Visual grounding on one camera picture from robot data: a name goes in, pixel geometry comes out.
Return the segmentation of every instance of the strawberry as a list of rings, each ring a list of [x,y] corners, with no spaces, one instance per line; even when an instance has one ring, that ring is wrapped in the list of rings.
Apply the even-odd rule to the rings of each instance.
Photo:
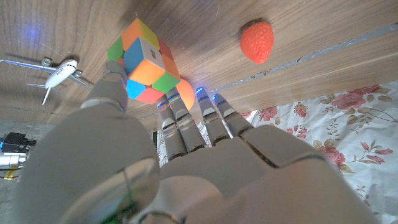
[[[243,54],[254,63],[264,63],[272,50],[274,33],[267,22],[258,22],[246,28],[241,37]]]

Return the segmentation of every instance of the cable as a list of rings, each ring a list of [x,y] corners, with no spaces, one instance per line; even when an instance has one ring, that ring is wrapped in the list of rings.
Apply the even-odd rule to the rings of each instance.
[[[19,170],[19,169],[22,169],[22,168],[18,168],[18,169],[0,169],[0,171],[14,171],[14,170]]]

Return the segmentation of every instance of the floral bedsheet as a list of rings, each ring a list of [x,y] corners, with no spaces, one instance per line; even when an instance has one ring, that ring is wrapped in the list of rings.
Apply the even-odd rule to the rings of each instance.
[[[398,81],[242,114],[319,150],[382,223],[398,223]],[[210,141],[203,123],[202,135]],[[159,133],[161,165],[167,162]]]

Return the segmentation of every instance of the toy airplane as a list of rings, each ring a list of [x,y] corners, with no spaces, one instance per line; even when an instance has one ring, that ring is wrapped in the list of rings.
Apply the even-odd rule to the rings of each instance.
[[[39,88],[45,88],[47,90],[47,92],[43,98],[42,105],[45,103],[51,90],[60,92],[55,87],[58,84],[60,84],[61,82],[63,82],[65,79],[72,80],[75,83],[78,83],[88,89],[91,89],[91,87],[89,85],[87,85],[86,83],[82,82],[79,79],[81,77],[82,72],[77,70],[77,68],[76,68],[77,61],[76,60],[72,60],[72,59],[66,60],[66,61],[62,62],[61,65],[59,65],[58,67],[51,67],[50,65],[51,65],[52,61],[51,61],[51,59],[46,58],[46,57],[43,58],[42,65],[32,65],[32,64],[28,64],[28,63],[14,62],[14,61],[10,61],[10,60],[0,60],[0,62],[6,62],[6,63],[10,63],[13,65],[27,67],[27,68],[39,69],[41,71],[51,73],[51,75],[45,81],[44,85],[26,83],[26,85],[35,86],[35,87],[39,87]]]

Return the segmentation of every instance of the wooden surface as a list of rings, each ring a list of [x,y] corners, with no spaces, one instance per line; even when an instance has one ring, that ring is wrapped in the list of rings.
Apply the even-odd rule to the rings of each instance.
[[[194,88],[212,90],[396,23],[398,1],[26,0],[1,1],[0,14],[0,58],[40,62],[47,56],[60,63],[77,55],[78,68],[92,83],[103,74],[106,49],[139,17],[172,49],[181,76]],[[239,28],[258,17],[271,23],[275,35],[262,65],[246,59],[239,48]],[[221,94],[245,111],[398,79],[396,34],[371,41]],[[67,80],[58,87],[64,94],[51,93],[41,105],[45,91],[25,83],[43,84],[47,73],[0,64],[0,77],[0,118],[5,119],[57,123],[88,94]],[[145,118],[150,130],[159,127],[157,116],[149,116],[156,112],[152,105],[130,100],[127,112]],[[192,113],[200,118],[197,104]]]

